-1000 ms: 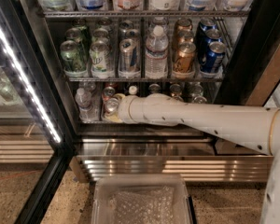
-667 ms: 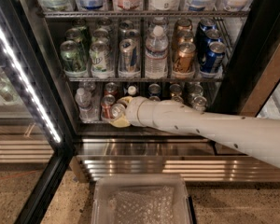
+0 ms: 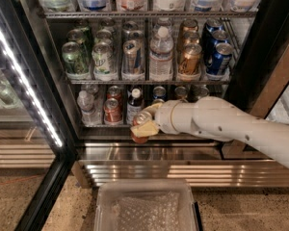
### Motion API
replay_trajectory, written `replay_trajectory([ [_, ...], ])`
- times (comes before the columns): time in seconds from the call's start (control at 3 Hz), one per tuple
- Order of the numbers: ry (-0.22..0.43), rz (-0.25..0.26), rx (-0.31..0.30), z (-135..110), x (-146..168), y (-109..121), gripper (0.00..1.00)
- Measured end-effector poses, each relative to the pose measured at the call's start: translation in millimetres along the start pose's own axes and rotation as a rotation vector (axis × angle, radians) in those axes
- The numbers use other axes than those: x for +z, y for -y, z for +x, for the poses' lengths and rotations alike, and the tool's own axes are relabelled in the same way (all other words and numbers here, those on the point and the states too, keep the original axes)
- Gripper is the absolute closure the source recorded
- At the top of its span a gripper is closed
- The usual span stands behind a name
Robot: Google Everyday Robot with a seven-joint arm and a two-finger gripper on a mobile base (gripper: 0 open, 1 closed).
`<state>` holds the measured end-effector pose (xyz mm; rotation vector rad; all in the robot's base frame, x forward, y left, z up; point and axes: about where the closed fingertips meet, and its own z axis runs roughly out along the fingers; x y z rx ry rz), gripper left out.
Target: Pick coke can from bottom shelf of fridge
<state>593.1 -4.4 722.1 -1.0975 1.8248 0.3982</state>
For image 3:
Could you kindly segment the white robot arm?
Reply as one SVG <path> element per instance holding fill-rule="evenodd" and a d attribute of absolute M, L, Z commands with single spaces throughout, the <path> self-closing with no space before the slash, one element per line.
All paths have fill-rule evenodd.
<path fill-rule="evenodd" d="M 203 97 L 195 103 L 170 100 L 145 110 L 153 117 L 131 127 L 138 138 L 162 131 L 216 141 L 236 140 L 289 168 L 289 125 L 249 115 L 215 96 Z"/>

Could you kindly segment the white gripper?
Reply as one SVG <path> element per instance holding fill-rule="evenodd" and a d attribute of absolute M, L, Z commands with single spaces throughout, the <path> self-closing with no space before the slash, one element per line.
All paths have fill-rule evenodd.
<path fill-rule="evenodd" d="M 145 108 L 155 122 L 147 121 L 141 125 L 131 127 L 131 132 L 138 138 L 150 137 L 159 133 L 159 128 L 166 134 L 186 133 L 196 135 L 199 127 L 194 122 L 196 106 L 194 103 L 181 102 L 179 100 L 154 103 Z"/>

